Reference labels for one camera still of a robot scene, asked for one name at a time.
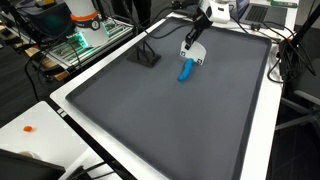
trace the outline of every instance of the white table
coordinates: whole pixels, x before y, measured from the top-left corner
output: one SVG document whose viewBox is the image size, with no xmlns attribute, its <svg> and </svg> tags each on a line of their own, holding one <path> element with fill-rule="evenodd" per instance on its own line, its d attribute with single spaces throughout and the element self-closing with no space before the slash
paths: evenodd
<svg viewBox="0 0 320 180">
<path fill-rule="evenodd" d="M 24 132 L 32 126 L 31 132 Z M 65 168 L 60 178 L 66 179 L 80 165 L 84 169 L 103 160 L 77 135 L 76 132 L 45 102 L 40 102 L 0 129 L 0 148 L 11 152 L 32 152 L 42 161 Z M 103 165 L 88 174 L 100 176 L 113 170 Z M 120 180 L 110 174 L 101 180 Z"/>
<path fill-rule="evenodd" d="M 268 2 L 266 2 L 265 0 L 252 0 L 252 2 L 268 4 Z M 290 29 L 293 29 L 294 27 L 296 14 L 297 9 L 288 9 L 286 26 Z M 170 16 L 183 17 L 174 13 L 170 14 Z M 148 31 L 152 31 L 162 22 L 164 22 L 164 20 L 161 20 L 153 25 L 151 28 L 149 28 Z M 229 22 L 228 24 L 214 23 L 213 25 L 223 28 L 233 28 L 238 26 L 235 22 Z M 79 125 L 81 125 L 92 137 L 94 137 L 114 158 L 116 158 L 125 168 L 127 168 L 127 170 L 130 171 L 136 178 L 147 180 L 166 179 L 164 175 L 152 168 L 149 164 L 144 162 L 141 158 L 139 158 L 124 145 L 122 145 L 118 140 L 112 137 L 108 132 L 104 131 L 89 118 L 84 116 L 65 99 L 67 94 L 69 94 L 72 90 L 74 90 L 88 78 L 97 73 L 100 69 L 108 65 L 111 61 L 113 61 L 128 48 L 137 43 L 145 35 L 145 33 L 140 34 L 139 36 L 116 50 L 114 53 L 105 57 L 103 60 L 80 74 L 78 77 L 52 93 L 50 97 Z M 272 49 L 273 50 L 270 53 L 268 65 L 264 72 L 261 90 L 259 93 L 259 98 L 252 123 L 241 175 L 242 180 L 265 179 L 267 172 L 274 135 L 274 128 L 276 124 L 282 91 L 281 85 L 270 82 L 267 79 L 266 75 L 267 70 L 276 61 L 275 52 L 277 48 L 273 46 Z"/>
</svg>

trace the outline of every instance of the small orange piece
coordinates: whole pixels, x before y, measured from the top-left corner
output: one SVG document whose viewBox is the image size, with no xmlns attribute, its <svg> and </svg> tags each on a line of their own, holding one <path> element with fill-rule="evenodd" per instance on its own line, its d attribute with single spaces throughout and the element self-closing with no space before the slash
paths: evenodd
<svg viewBox="0 0 320 180">
<path fill-rule="evenodd" d="M 32 127 L 31 127 L 31 126 L 25 126 L 25 127 L 23 128 L 23 131 L 31 132 L 31 131 L 32 131 Z"/>
</svg>

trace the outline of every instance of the monitor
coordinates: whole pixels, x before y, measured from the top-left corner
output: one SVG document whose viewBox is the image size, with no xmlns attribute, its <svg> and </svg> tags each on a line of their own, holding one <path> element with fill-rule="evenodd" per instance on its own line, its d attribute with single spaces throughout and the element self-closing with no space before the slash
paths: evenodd
<svg viewBox="0 0 320 180">
<path fill-rule="evenodd" d="M 64 167 L 0 149 L 0 179 L 57 180 Z"/>
<path fill-rule="evenodd" d="M 237 1 L 237 12 L 238 12 L 238 18 L 240 19 L 241 16 L 244 14 L 246 11 L 250 0 L 236 0 Z"/>
</svg>

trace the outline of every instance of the blue object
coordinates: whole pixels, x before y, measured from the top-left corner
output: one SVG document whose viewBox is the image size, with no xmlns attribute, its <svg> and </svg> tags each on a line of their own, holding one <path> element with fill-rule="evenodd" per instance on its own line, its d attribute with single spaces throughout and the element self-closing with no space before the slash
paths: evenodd
<svg viewBox="0 0 320 180">
<path fill-rule="evenodd" d="M 193 59 L 190 59 L 190 58 L 187 59 L 187 61 L 184 63 L 183 71 L 178 77 L 178 81 L 183 82 L 189 77 L 193 63 L 194 63 Z"/>
</svg>

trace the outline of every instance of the gray mat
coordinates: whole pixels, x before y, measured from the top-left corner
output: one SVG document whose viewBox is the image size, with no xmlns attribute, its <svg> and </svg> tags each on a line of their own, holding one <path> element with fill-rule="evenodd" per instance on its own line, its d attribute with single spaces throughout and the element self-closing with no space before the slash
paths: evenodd
<svg viewBox="0 0 320 180">
<path fill-rule="evenodd" d="M 169 19 L 153 34 L 183 23 Z M 205 62 L 181 83 L 179 51 L 190 29 L 145 38 L 162 56 L 154 68 L 128 61 L 131 48 L 67 99 L 170 179 L 239 179 L 271 42 L 205 30 Z"/>
</svg>

